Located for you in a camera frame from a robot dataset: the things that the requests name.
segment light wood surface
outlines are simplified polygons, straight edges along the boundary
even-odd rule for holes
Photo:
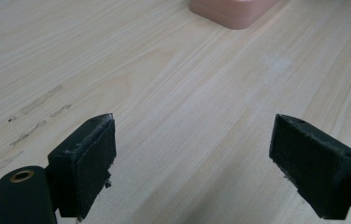
[[[351,0],[282,0],[243,31],[186,0],[1,0],[0,178],[108,112],[113,187],[83,223],[351,223],[268,156],[276,113],[351,147]]]

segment brass screw hole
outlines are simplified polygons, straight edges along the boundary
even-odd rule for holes
[[[34,175],[34,171],[29,171],[29,170],[19,171],[10,178],[10,182],[20,183],[24,180],[30,179],[31,176],[33,175]]]

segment black plastic part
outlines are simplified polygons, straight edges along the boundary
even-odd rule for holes
[[[50,152],[47,173],[62,217],[88,215],[116,156],[112,114],[87,120]]]
[[[57,223],[45,170],[26,166],[0,179],[0,224]]]
[[[343,184],[351,176],[351,148],[293,117],[277,115],[270,158],[319,217],[345,219],[350,207]]]

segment pink box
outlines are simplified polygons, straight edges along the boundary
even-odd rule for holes
[[[190,0],[190,11],[233,30],[259,19],[279,0]]]

